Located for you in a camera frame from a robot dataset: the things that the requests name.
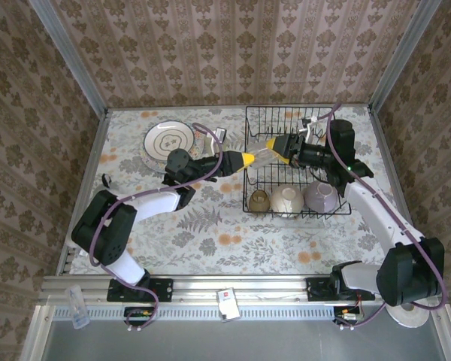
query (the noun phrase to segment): black wire dish rack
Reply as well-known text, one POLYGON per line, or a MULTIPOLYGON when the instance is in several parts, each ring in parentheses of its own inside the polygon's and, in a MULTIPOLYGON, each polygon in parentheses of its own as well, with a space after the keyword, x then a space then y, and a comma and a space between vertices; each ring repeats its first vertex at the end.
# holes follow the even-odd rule
MULTIPOLYGON (((320 117, 327 114, 331 108, 326 107, 246 107, 245 123, 245 152, 250 144, 265 141, 288 133, 297 134, 302 128, 302 120, 313 116, 320 117)), ((313 129, 313 142, 325 143, 325 122, 319 122, 313 129)), ((313 181, 325 181, 325 173, 320 169, 308 167, 306 169, 292 168, 286 163, 276 160, 273 163, 258 169, 244 170, 244 194, 242 208, 246 213, 271 214, 272 217, 324 217, 334 215, 350 215, 351 206, 339 196, 336 208, 329 213, 318 213, 304 206, 298 213, 280 213, 271 209, 265 212, 252 212, 249 209, 249 197, 256 190, 265 191, 269 197, 273 190, 283 184, 291 184, 302 191, 313 181)))

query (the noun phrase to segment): bowl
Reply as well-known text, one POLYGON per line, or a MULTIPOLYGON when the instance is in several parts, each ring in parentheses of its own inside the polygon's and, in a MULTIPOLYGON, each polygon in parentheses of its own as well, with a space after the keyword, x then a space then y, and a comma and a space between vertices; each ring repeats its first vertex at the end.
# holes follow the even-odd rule
POLYGON ((269 196, 264 190, 256 190, 249 198, 249 211, 267 212, 271 206, 269 196))
POLYGON ((272 192, 271 209, 279 213, 281 217, 295 217, 303 207, 304 198, 296 186, 283 184, 272 192))
POLYGON ((337 190, 330 184, 315 180, 305 189, 304 201, 317 213, 329 213, 337 207, 337 190))

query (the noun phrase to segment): wall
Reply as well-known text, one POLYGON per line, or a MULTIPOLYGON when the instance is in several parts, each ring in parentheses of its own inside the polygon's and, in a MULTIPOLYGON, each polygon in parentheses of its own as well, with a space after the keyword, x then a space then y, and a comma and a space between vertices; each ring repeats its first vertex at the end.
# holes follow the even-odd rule
POLYGON ((108 107, 367 102, 418 0, 53 0, 108 107))
POLYGON ((446 248, 451 301, 451 0, 443 0, 380 109, 414 224, 446 248))
POLYGON ((0 2, 0 360, 55 271, 98 118, 27 1, 0 2))

